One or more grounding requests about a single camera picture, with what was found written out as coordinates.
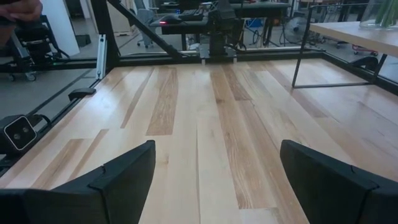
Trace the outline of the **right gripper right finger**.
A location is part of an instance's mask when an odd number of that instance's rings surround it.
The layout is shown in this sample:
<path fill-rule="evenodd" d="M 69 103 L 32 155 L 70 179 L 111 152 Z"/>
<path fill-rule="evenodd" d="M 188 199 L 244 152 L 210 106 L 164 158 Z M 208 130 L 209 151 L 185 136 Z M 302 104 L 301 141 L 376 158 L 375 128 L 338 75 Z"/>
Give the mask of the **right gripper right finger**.
<path fill-rule="evenodd" d="M 287 139 L 280 159 L 310 223 L 397 223 L 397 182 Z"/>

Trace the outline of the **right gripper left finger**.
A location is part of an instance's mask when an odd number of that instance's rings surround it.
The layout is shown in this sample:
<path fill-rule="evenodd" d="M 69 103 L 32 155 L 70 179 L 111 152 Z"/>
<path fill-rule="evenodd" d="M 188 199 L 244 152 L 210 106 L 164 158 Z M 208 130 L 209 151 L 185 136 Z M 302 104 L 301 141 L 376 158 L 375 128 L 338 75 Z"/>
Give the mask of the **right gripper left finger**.
<path fill-rule="evenodd" d="M 155 170 L 155 141 L 52 190 L 2 189 L 1 223 L 138 223 Z"/>

